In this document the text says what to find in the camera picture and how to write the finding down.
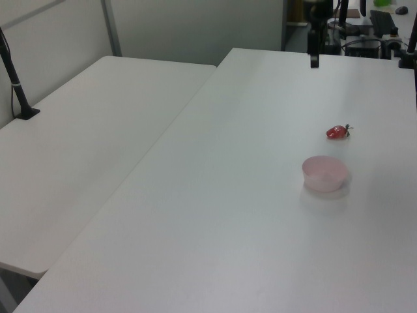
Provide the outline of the black Franka gripper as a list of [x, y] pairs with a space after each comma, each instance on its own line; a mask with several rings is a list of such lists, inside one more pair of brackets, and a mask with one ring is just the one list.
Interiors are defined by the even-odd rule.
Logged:
[[307, 53], [310, 55], [311, 68], [319, 68], [320, 54], [324, 53], [327, 36], [326, 22], [311, 22], [308, 31]]

